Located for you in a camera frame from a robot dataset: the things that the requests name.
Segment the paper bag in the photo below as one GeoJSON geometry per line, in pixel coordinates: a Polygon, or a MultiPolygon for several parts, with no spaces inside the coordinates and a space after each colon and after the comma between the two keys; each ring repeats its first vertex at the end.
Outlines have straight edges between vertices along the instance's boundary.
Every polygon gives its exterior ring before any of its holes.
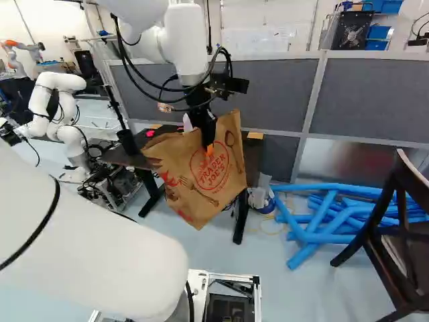
{"type": "Polygon", "coordinates": [[[198,230],[247,187],[240,128],[238,110],[219,117],[211,156],[199,129],[162,134],[141,150],[165,182],[168,205],[198,230]]]}

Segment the fan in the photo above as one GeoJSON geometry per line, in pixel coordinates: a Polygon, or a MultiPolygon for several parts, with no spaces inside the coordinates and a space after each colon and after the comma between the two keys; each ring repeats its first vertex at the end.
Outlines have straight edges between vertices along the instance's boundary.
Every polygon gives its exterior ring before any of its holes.
{"type": "Polygon", "coordinates": [[[365,35],[362,31],[363,27],[358,28],[357,25],[346,27],[339,49],[359,49],[362,43],[365,45],[365,35]]]}
{"type": "Polygon", "coordinates": [[[364,50],[372,17],[372,11],[342,12],[332,43],[332,49],[364,50]]]}

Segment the blue bin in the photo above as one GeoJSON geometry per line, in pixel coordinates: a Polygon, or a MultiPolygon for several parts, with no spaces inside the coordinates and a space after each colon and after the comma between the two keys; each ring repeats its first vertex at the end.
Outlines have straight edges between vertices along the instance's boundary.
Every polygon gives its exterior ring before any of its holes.
{"type": "Polygon", "coordinates": [[[390,28],[391,27],[388,25],[372,25],[371,27],[369,27],[369,33],[367,38],[386,39],[390,28]]]}
{"type": "Polygon", "coordinates": [[[373,6],[364,5],[362,8],[363,11],[374,10],[375,12],[394,15],[400,12],[404,0],[363,0],[362,2],[371,2],[373,4],[373,6]]]}
{"type": "Polygon", "coordinates": [[[365,50],[385,50],[387,47],[388,41],[383,40],[367,40],[365,50]]]}

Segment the trader joe's logo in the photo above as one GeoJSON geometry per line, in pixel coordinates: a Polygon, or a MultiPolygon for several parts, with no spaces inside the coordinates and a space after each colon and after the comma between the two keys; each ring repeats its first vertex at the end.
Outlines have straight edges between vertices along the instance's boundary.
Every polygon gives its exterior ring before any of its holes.
{"type": "Polygon", "coordinates": [[[227,148],[219,141],[213,142],[211,156],[206,156],[206,152],[203,149],[198,149],[189,162],[197,185],[204,190],[213,190],[223,183],[223,179],[228,172],[228,165],[229,155],[227,148]]]}

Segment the table leg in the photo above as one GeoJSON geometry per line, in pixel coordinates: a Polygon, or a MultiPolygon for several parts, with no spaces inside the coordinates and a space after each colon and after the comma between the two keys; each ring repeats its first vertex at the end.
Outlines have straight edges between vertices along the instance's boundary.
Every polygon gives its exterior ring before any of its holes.
{"type": "Polygon", "coordinates": [[[247,213],[249,211],[249,203],[248,203],[248,194],[247,189],[244,189],[240,192],[238,200],[237,200],[237,206],[234,212],[237,216],[237,221],[235,223],[234,228],[234,236],[233,236],[233,242],[234,244],[240,245],[241,241],[243,240],[243,234],[244,234],[244,228],[246,226],[246,220],[247,220],[247,213]]]}
{"type": "Polygon", "coordinates": [[[149,200],[146,201],[146,204],[141,208],[139,212],[139,217],[144,218],[151,211],[154,205],[156,205],[158,200],[164,195],[164,185],[158,188],[152,171],[150,170],[135,169],[135,173],[143,180],[143,184],[145,185],[150,195],[149,200]]]}

